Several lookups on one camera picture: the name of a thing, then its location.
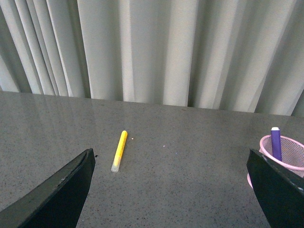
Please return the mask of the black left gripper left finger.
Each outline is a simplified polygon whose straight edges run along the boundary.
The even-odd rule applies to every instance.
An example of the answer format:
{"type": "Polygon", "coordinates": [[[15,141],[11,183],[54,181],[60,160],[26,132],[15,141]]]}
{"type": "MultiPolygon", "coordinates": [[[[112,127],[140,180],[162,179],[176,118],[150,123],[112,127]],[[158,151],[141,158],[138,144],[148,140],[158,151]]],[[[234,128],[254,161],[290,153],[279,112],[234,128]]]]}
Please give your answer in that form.
{"type": "Polygon", "coordinates": [[[2,228],[75,228],[95,168],[92,148],[0,213],[2,228]]]}

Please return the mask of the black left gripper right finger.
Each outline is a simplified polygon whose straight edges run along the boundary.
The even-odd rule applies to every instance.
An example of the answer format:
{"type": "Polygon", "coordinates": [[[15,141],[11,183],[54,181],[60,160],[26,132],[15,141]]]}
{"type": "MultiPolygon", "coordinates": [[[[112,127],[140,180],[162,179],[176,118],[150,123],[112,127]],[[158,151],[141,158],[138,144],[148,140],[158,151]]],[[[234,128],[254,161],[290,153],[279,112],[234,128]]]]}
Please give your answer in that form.
{"type": "Polygon", "coordinates": [[[255,149],[250,149],[247,171],[270,227],[302,228],[304,179],[255,149]]]}

